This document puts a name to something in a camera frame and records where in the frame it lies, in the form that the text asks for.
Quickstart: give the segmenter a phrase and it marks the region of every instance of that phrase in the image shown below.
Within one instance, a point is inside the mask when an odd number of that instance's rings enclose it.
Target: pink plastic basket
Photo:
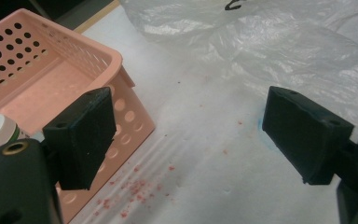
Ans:
[[[83,92],[110,87],[117,133],[90,191],[60,191],[69,222],[154,130],[121,55],[20,9],[0,21],[0,113],[40,131]]]

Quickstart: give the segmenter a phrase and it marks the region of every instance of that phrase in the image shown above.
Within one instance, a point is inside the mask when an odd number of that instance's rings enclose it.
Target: screw hole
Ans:
[[[5,156],[15,155],[17,153],[22,152],[27,147],[28,147],[28,143],[26,142],[13,143],[10,146],[5,147],[4,150],[2,151],[2,154],[4,154]]]

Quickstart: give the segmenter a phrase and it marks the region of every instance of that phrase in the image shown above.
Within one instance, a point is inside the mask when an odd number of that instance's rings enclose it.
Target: white plastic bag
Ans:
[[[265,97],[299,91],[352,122],[358,140],[358,0],[123,0],[150,41]]]

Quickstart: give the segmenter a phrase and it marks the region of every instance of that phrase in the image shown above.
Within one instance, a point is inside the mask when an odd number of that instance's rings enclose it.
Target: black plastic block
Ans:
[[[43,128],[47,145],[57,150],[62,189],[90,189],[116,132],[111,91],[89,91]]]
[[[311,185],[328,185],[329,160],[349,143],[353,125],[298,92],[270,87],[263,130]]]

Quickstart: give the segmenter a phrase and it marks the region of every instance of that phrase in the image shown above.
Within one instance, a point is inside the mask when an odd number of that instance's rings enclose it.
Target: white table surface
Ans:
[[[302,183],[261,131],[266,99],[147,42],[122,7],[83,35],[123,55],[157,128],[72,224],[339,223],[339,179]]]

